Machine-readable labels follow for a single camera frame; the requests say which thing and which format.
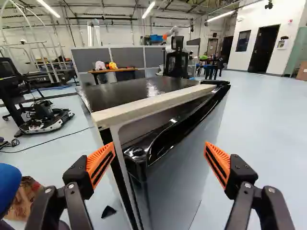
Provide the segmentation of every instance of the fridge top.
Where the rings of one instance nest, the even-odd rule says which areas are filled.
[[[92,113],[198,84],[195,80],[164,76],[88,86],[78,94]]]
[[[85,104],[95,107],[91,115],[96,125],[108,128],[184,104],[215,87],[187,79],[153,77],[87,87],[79,95]]]

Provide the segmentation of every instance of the black door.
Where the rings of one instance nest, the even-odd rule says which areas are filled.
[[[260,27],[250,59],[248,72],[265,73],[267,71],[280,25]]]
[[[233,39],[234,39],[233,36],[229,36],[229,37],[225,37],[223,40],[221,56],[224,58],[225,62],[228,62]]]

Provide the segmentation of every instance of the white wall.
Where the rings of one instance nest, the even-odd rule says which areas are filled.
[[[253,0],[243,1],[240,5],[245,5],[249,2],[253,2]],[[258,28],[280,24],[277,41],[267,68],[267,73],[282,75],[295,41],[305,3],[306,0],[273,0],[273,8],[269,10],[264,8],[264,5],[267,4],[267,1],[264,0],[253,4],[247,9],[240,9],[238,17],[243,18],[243,20],[236,23],[228,68],[247,70]],[[288,24],[289,19],[293,20],[292,24]],[[251,30],[247,50],[245,52],[236,52],[239,32],[245,30]],[[276,49],[278,39],[281,36],[289,37],[288,48],[286,50]]]

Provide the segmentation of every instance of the fluorescent light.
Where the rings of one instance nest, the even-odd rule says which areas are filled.
[[[61,16],[58,15],[47,3],[45,3],[43,0],[36,0],[38,1],[42,6],[44,6],[50,13],[52,13],[57,18],[60,18]]]
[[[227,16],[227,15],[233,14],[234,12],[236,12],[236,11],[233,10],[233,11],[229,11],[229,12],[227,12],[227,13],[223,13],[223,14],[221,14],[221,15],[219,15],[219,16],[216,16],[216,17],[214,17],[214,18],[208,19],[207,22],[209,23],[209,22],[212,22],[212,21],[214,21],[214,20],[216,20],[216,19],[223,18],[223,17],[225,17],[225,16]]]
[[[145,11],[145,13],[143,14],[142,18],[146,18],[146,16],[148,15],[148,13],[152,10],[152,8],[155,5],[155,1],[153,1],[152,3],[150,3],[149,7],[147,8],[147,10]]]

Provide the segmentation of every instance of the light blue floor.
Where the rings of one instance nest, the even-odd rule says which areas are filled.
[[[56,108],[70,108],[75,116],[58,131],[22,136],[18,138],[20,145],[14,148],[3,148],[2,151],[19,151],[39,143],[58,138],[79,130],[93,127],[89,115],[83,112],[83,104],[78,95],[51,99]],[[0,116],[7,114],[6,108],[0,108]],[[18,130],[17,125],[10,118],[8,122],[0,119],[0,136],[6,140],[13,139]],[[89,155],[102,146],[102,141],[96,128],[73,134],[52,142],[24,150],[18,153],[0,152],[0,162],[17,167],[23,176],[30,175],[42,185],[54,185],[60,188],[64,185],[63,173],[82,155]],[[104,208],[110,205],[117,213],[106,219],[101,219]],[[114,194],[107,176],[104,176],[95,189],[94,195],[86,201],[89,215],[95,229],[120,229],[128,230],[126,217],[117,196]],[[62,220],[69,223],[67,212],[62,215]],[[16,230],[23,230],[25,223],[7,221]]]
[[[230,81],[232,88],[217,145],[230,154],[240,155],[257,171],[259,179],[256,186],[279,188],[296,229],[305,229],[307,82],[234,71],[223,71],[218,80]],[[70,108],[76,116],[57,132],[22,137],[19,138],[20,146],[3,150],[22,150],[93,125],[84,115],[78,96],[55,98],[52,102],[55,107]],[[0,108],[1,116],[6,113],[5,108]],[[17,126],[12,120],[4,122],[0,119],[0,136],[10,140],[16,131]],[[63,186],[63,172],[81,155],[90,154],[100,145],[99,137],[92,128],[23,152],[0,153],[0,162],[18,167],[23,175],[30,175],[43,185],[60,187]],[[204,181],[205,192],[190,230],[222,230],[232,201],[228,200],[213,173]],[[128,229],[121,204],[106,176],[86,204],[95,229]],[[102,220],[100,217],[106,205],[111,205],[118,213]],[[23,223],[9,223],[16,230],[24,227]],[[260,229],[255,213],[252,213],[249,229]]]
[[[280,189],[297,230],[306,229],[307,82],[224,71],[231,82],[217,146],[238,154],[258,173],[255,185]],[[190,230],[222,230],[232,201],[211,173]],[[249,230],[259,230],[253,211]]]

